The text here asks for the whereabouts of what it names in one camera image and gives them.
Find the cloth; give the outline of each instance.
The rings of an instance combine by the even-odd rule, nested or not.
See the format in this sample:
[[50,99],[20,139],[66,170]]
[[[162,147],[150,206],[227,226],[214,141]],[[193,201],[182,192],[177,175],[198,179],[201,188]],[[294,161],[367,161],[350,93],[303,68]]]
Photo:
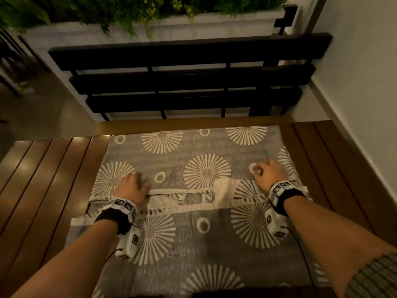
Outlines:
[[372,260],[351,279],[346,298],[397,297],[397,253]]
[[[89,214],[72,220],[66,244],[92,225],[127,173],[142,171],[152,189],[135,217],[134,225],[143,230],[136,257],[111,257],[94,295],[309,285],[293,236],[280,240],[267,231],[264,213],[271,206],[252,177],[252,167],[267,158],[278,160],[290,180],[302,185],[278,126],[112,136]],[[329,286],[303,249],[315,284]]]

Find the planter box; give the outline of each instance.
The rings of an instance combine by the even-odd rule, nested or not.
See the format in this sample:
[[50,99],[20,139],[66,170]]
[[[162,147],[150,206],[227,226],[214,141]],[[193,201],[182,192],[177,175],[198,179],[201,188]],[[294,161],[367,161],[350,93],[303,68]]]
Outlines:
[[146,35],[142,24],[135,27],[136,36],[130,36],[118,25],[110,26],[110,34],[104,34],[99,25],[83,25],[78,22],[40,26],[23,35],[31,48],[43,59],[78,102],[98,122],[103,118],[93,113],[85,103],[86,96],[79,95],[69,82],[69,74],[62,72],[48,54],[53,47],[124,44],[134,42],[158,42],[196,40],[206,38],[232,38],[267,36],[275,32],[274,22],[284,17],[284,9],[247,13],[235,17],[218,13],[197,14],[193,20],[187,16],[161,19],[151,24],[152,38]]

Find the striped fabric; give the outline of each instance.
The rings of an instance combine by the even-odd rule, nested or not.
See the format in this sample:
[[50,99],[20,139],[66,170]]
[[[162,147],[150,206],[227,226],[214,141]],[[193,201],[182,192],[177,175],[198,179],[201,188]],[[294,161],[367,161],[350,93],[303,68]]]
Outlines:
[[397,253],[372,260],[349,282],[346,298],[397,297]]

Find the forearm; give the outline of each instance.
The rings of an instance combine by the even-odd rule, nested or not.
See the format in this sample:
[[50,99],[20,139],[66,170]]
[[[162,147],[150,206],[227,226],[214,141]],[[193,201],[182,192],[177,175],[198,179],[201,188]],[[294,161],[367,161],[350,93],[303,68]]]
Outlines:
[[375,257],[397,251],[366,229],[305,197],[287,199],[284,208],[340,298],[359,269]]
[[12,297],[89,298],[112,245],[117,223],[100,220],[30,278]]

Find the cable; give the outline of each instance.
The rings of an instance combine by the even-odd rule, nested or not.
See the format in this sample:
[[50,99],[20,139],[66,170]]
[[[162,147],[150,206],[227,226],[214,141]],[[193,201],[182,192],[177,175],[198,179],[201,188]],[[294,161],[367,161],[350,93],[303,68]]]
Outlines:
[[310,274],[310,270],[309,270],[309,265],[307,264],[305,254],[303,253],[303,249],[302,249],[302,246],[300,245],[300,242],[299,242],[298,238],[295,236],[295,234],[288,227],[282,226],[281,228],[287,229],[292,234],[292,236],[294,237],[296,242],[298,243],[300,252],[301,252],[301,254],[303,256],[303,260],[305,261],[305,265],[306,265],[307,273],[309,274],[310,282],[312,283],[312,286],[314,287],[313,278],[312,278],[312,275]]
[[113,254],[115,254],[117,251],[122,251],[122,250],[123,250],[122,248],[118,248],[118,249],[114,250],[114,251],[106,258],[105,264],[108,262],[108,260],[112,257]]

